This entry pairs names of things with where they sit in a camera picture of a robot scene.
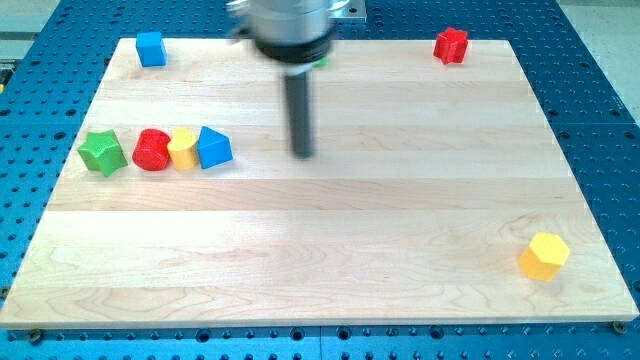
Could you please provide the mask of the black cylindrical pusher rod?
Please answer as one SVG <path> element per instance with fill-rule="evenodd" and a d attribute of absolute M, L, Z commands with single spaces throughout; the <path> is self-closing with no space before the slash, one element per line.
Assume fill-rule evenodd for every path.
<path fill-rule="evenodd" d="M 290 65 L 284 68 L 290 147 L 293 155 L 302 159 L 309 158 L 314 153 L 309 93 L 311 69 L 311 64 Z"/>

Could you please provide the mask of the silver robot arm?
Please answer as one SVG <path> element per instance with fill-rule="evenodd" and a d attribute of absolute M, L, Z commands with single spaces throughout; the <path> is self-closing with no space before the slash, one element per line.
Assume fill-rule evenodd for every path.
<path fill-rule="evenodd" d="M 365 0 L 231 0 L 226 7 L 239 20 L 234 36 L 282 66 L 291 152 L 312 157 L 311 69 L 329 54 L 337 21 L 366 21 Z"/>

